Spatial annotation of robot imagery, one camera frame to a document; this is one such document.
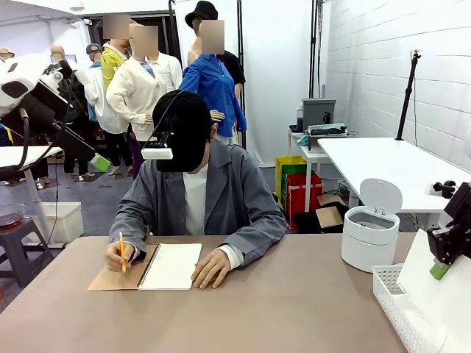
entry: spiral binding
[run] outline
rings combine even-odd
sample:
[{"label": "spiral binding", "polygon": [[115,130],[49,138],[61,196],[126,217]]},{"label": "spiral binding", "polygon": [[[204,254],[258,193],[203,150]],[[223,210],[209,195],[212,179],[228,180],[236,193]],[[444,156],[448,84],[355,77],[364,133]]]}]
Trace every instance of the spiral binding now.
[{"label": "spiral binding", "polygon": [[154,260],[157,257],[161,246],[162,246],[162,244],[158,244],[156,246],[156,248],[154,250],[154,254],[152,254],[152,257],[151,257],[149,263],[147,264],[146,269],[144,270],[144,273],[142,274],[141,279],[138,282],[138,288],[146,281],[146,277],[147,277],[147,274],[149,273],[149,269],[152,266],[152,264],[154,263]]}]

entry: stool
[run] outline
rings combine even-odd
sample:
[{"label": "stool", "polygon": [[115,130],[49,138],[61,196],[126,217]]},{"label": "stool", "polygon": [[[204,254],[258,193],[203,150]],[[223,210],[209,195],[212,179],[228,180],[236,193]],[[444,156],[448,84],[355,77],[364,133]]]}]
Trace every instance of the stool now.
[{"label": "stool", "polygon": [[[43,252],[43,254],[30,261],[26,249],[32,251],[32,248],[24,246],[21,241],[33,232],[40,239],[40,248],[33,251]],[[39,271],[38,267],[41,262],[53,258],[42,234],[30,217],[24,217],[16,227],[0,229],[0,246],[5,250],[5,253],[0,256],[0,263],[9,260],[12,266],[12,271],[0,271],[0,277],[15,277],[21,287],[27,286],[32,281],[33,271]]]}]

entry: white bin lid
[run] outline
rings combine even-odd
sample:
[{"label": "white bin lid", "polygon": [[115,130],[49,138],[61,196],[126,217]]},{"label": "white bin lid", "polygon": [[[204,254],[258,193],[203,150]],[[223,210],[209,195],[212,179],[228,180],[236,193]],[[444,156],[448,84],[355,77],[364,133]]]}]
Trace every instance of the white bin lid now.
[{"label": "white bin lid", "polygon": [[388,213],[398,213],[403,206],[399,188],[381,179],[365,179],[360,185],[361,201],[370,207],[381,207]]}]

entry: yellow pencil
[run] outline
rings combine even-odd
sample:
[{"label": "yellow pencil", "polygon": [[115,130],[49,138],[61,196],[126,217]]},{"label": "yellow pencil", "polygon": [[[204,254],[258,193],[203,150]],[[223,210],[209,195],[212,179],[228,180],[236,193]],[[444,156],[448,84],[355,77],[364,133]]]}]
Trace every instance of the yellow pencil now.
[{"label": "yellow pencil", "polygon": [[[124,241],[123,241],[123,233],[120,232],[119,233],[119,245],[121,246],[121,257],[123,258],[124,260]],[[123,262],[123,273],[126,272],[126,260]]]}]

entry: white table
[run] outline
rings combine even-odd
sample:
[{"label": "white table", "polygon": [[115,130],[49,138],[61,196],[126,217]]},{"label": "white table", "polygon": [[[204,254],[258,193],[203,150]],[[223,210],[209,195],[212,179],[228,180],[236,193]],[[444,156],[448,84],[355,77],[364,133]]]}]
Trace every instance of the white table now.
[{"label": "white table", "polygon": [[[297,142],[304,134],[303,133],[293,133],[288,129],[288,150],[291,154],[291,146],[294,144],[298,148],[298,152],[302,159],[306,161],[307,170],[306,170],[306,200],[305,200],[305,211],[309,212],[309,201],[311,200],[311,173],[312,165],[317,164],[316,173],[320,177],[321,173],[321,164],[331,164],[329,156],[324,152],[324,150],[315,143],[312,145],[311,150],[307,146],[300,146]],[[326,138],[340,138],[345,136],[335,136],[331,137],[326,136]]]},{"label": "white table", "polygon": [[360,184],[368,178],[395,184],[403,194],[404,213],[427,214],[427,227],[438,225],[449,202],[428,194],[432,184],[453,180],[459,186],[471,174],[404,140],[394,138],[321,139],[319,145],[361,198]]},{"label": "white table", "polygon": [[[36,162],[39,157],[48,149],[48,146],[29,146],[28,154],[26,155],[26,160],[24,161],[24,166],[28,166]],[[51,150],[44,156],[47,158],[61,152],[62,149],[59,147],[53,147]],[[23,154],[23,147],[2,147],[0,150],[0,167],[7,167],[9,165],[17,165],[21,161],[21,155]],[[39,198],[38,190],[36,189],[35,180],[32,177],[31,170],[24,172],[26,177],[26,182],[28,184],[29,194],[31,196],[33,204],[36,206],[36,212],[38,213],[39,222],[41,228],[43,229],[43,238],[48,241],[51,236],[51,230],[47,224],[46,213],[44,212],[43,204]]]}]

